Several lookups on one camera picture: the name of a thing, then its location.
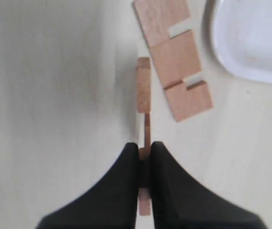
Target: white surface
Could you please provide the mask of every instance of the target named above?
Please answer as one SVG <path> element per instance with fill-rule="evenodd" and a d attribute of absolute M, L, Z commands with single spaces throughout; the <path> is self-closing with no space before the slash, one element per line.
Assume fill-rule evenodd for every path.
<path fill-rule="evenodd" d="M 272 83 L 272 1 L 217 0 L 212 43 L 231 73 Z"/>
<path fill-rule="evenodd" d="M 175 123 L 154 73 L 152 138 L 272 228 L 272 85 L 230 77 L 202 37 L 205 1 L 189 4 L 215 108 Z M 0 229 L 33 229 L 140 142 L 143 43 L 128 0 L 0 0 Z M 137 228 L 152 229 L 152 218 Z"/>

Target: white table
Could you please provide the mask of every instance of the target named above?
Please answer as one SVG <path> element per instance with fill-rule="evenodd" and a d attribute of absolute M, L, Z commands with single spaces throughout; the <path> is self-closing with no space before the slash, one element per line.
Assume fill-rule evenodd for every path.
<path fill-rule="evenodd" d="M 272 85 L 226 73 L 201 32 L 205 0 L 188 2 L 215 108 L 175 123 L 154 73 L 152 138 L 272 228 Z M 0 229 L 34 228 L 141 142 L 141 47 L 131 0 L 0 0 Z"/>

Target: white tray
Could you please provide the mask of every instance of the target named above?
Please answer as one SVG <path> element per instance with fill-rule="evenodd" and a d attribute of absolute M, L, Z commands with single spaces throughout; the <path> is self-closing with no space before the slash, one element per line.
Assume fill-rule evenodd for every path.
<path fill-rule="evenodd" d="M 272 83 L 271 0 L 217 0 L 211 40 L 216 57 L 229 72 Z"/>

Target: white plate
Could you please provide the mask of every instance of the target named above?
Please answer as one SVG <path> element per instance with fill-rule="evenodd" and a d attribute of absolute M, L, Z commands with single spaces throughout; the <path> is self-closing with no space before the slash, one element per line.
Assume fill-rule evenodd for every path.
<path fill-rule="evenodd" d="M 272 1 L 217 0 L 211 40 L 232 74 L 272 83 Z"/>

